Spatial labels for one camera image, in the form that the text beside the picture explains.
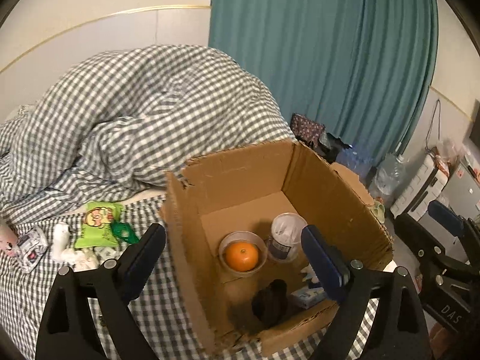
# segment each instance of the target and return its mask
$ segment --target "power cord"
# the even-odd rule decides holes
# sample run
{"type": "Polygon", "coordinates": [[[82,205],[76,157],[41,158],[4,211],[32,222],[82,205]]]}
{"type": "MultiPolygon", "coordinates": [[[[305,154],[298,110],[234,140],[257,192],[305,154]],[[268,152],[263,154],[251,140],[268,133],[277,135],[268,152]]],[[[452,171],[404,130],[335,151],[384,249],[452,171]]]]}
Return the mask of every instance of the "power cord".
{"type": "Polygon", "coordinates": [[[435,102],[435,107],[433,109],[433,114],[431,115],[430,125],[428,127],[428,132],[427,132],[427,135],[425,137],[425,151],[427,153],[429,153],[431,151],[431,149],[428,148],[428,141],[430,139],[431,129],[434,126],[434,118],[435,118],[435,113],[437,112],[437,108],[438,108],[438,141],[440,141],[440,115],[442,114],[442,103],[440,102],[440,99],[437,99],[436,102],[435,102]]]}

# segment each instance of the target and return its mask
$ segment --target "green bag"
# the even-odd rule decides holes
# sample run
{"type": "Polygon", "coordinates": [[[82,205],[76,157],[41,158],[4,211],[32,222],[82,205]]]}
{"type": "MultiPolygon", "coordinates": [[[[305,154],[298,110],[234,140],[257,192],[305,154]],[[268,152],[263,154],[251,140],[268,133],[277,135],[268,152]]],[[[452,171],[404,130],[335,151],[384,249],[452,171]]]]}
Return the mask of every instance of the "green bag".
{"type": "Polygon", "coordinates": [[[113,222],[112,233],[115,237],[129,244],[136,244],[140,241],[128,223],[113,222]]]}
{"type": "Polygon", "coordinates": [[[118,203],[89,202],[83,216],[82,231],[75,242],[75,248],[93,246],[118,246],[112,234],[111,223],[120,219],[123,206],[118,203]]]}

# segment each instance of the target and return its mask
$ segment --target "bolt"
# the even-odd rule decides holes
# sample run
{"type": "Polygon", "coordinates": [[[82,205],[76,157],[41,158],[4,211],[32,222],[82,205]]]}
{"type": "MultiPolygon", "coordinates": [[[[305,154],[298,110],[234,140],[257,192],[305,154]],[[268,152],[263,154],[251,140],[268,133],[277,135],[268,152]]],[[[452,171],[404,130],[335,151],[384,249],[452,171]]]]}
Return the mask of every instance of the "bolt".
{"type": "Polygon", "coordinates": [[[353,259],[350,262],[350,265],[352,266],[353,269],[362,269],[363,268],[363,263],[358,259],[353,259]]]}
{"type": "Polygon", "coordinates": [[[107,269],[112,269],[117,266],[117,260],[116,259],[108,259],[103,263],[103,266],[107,269]]]}
{"type": "Polygon", "coordinates": [[[400,276],[407,276],[409,274],[409,272],[407,271],[407,269],[405,267],[402,267],[402,266],[399,266],[397,268],[397,273],[400,275],[400,276]]]}
{"type": "Polygon", "coordinates": [[[61,276],[65,276],[70,270],[69,266],[64,265],[62,268],[58,270],[58,274],[61,276]]]}

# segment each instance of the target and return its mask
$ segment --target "cartoon face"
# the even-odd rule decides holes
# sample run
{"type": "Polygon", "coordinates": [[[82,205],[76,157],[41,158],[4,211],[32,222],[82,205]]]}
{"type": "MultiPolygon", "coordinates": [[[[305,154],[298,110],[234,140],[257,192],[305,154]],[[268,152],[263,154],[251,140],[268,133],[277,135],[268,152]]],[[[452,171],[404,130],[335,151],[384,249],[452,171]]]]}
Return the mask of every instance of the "cartoon face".
{"type": "Polygon", "coordinates": [[[102,228],[113,222],[113,210],[109,207],[95,207],[85,214],[83,223],[92,227],[102,228]]]}

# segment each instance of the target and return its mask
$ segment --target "bed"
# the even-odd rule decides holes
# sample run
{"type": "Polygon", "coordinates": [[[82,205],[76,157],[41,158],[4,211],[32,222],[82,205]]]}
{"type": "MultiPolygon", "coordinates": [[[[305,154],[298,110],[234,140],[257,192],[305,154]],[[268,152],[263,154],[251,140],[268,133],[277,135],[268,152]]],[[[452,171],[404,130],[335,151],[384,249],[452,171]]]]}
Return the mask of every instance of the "bed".
{"type": "MultiPolygon", "coordinates": [[[[63,221],[73,245],[84,203],[123,202],[121,221],[141,236],[161,222],[166,170],[180,175],[191,157],[287,138],[294,137],[268,88],[218,50],[104,52],[71,68],[38,104],[0,125],[0,214],[19,235],[37,224],[50,241],[54,225],[63,221]]],[[[48,251],[24,274],[0,253],[0,325],[28,360],[35,358],[41,315],[60,267],[48,251]]],[[[168,243],[129,307],[160,359],[207,358],[191,330],[168,243]]],[[[91,310],[107,356],[117,359],[96,301],[91,310]]],[[[351,358],[362,351],[374,310],[372,301],[351,358]]],[[[273,358],[307,359],[321,334],[273,358]]],[[[260,359],[260,346],[251,343],[222,358],[260,359]]]]}

